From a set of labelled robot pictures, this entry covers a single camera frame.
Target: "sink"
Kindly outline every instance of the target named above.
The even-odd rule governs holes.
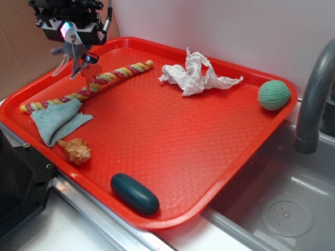
[[[335,139],[303,155],[294,131],[285,121],[204,213],[253,250],[334,250]]]

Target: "striped rope toy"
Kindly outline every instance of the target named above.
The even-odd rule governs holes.
[[[104,85],[127,77],[132,77],[134,75],[143,73],[148,69],[153,67],[153,62],[148,60],[146,62],[132,64],[126,67],[118,68],[112,72],[106,72],[102,75],[98,75],[95,80],[90,83],[90,93],[95,93],[100,90]],[[88,99],[89,94],[86,92],[86,87],[83,87],[76,93],[66,95],[65,97],[56,98],[53,100],[42,101],[42,102],[32,102],[29,104],[21,105],[20,110],[22,112],[32,113],[34,111],[45,110],[49,105],[60,105],[68,102],[74,98],[79,99],[80,102]]]

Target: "conch shell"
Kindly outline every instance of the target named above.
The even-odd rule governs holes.
[[[65,150],[68,160],[74,164],[86,163],[91,157],[91,149],[87,147],[88,143],[82,139],[72,139],[68,142],[57,140],[56,143]]]

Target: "white wall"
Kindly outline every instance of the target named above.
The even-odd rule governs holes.
[[[335,0],[113,0],[113,8],[123,37],[278,75],[300,96],[335,38]]]

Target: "blue cloth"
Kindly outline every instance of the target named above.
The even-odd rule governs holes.
[[[54,146],[57,140],[68,136],[93,119],[92,115],[78,113],[81,105],[78,99],[73,99],[61,105],[49,105],[45,110],[31,113],[31,118],[48,147]]]

